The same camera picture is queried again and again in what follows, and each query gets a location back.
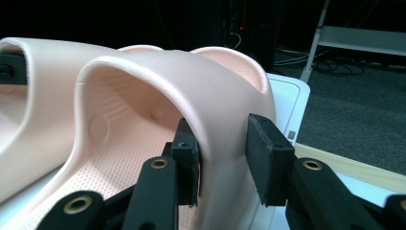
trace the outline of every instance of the rounded opening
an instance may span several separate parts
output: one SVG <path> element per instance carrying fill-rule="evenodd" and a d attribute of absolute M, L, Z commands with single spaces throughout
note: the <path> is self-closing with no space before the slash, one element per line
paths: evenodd
<path fill-rule="evenodd" d="M 181 142 L 181 143 L 178 144 L 178 146 L 185 148 L 185 147 L 188 147 L 189 144 L 188 144 L 188 143 L 185 143 L 185 142 Z"/>
<path fill-rule="evenodd" d="M 319 171 L 323 168 L 323 166 L 319 162 L 312 161 L 312 160 L 304 161 L 304 166 L 313 171 Z"/>
<path fill-rule="evenodd" d="M 82 195 L 69 201 L 63 208 L 66 214 L 77 214 L 86 210 L 92 204 L 92 198 L 88 195 Z"/>
<path fill-rule="evenodd" d="M 164 159 L 158 159 L 151 162 L 151 167 L 154 169 L 163 169 L 168 164 L 168 161 Z"/>

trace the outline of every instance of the black cable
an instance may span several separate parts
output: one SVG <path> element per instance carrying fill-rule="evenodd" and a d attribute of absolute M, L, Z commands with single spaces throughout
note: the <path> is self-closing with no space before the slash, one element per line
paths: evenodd
<path fill-rule="evenodd" d="M 358 72 L 354 72 L 349 66 L 359 69 Z M 320 74 L 332 76 L 332 77 L 348 77 L 365 74 L 365 69 L 358 65 L 343 64 L 343 63 L 328 63 L 326 60 L 319 60 L 313 64 L 313 70 Z"/>
<path fill-rule="evenodd" d="M 159 22 L 161 23 L 161 27 L 162 27 L 162 30 L 164 31 L 165 37 L 167 38 L 170 47 L 171 47 L 172 49 L 175 49 L 175 47 L 173 46 L 172 42 L 170 41 L 170 38 L 169 38 L 168 33 L 167 33 L 167 30 L 165 30 L 164 21 L 162 20 L 161 12 L 159 11 L 159 7 L 158 7 L 158 3 L 157 3 L 156 0 L 154 0 L 154 3 L 155 3 L 156 12 L 157 12 L 157 14 L 158 14 L 158 19 L 159 19 Z"/>

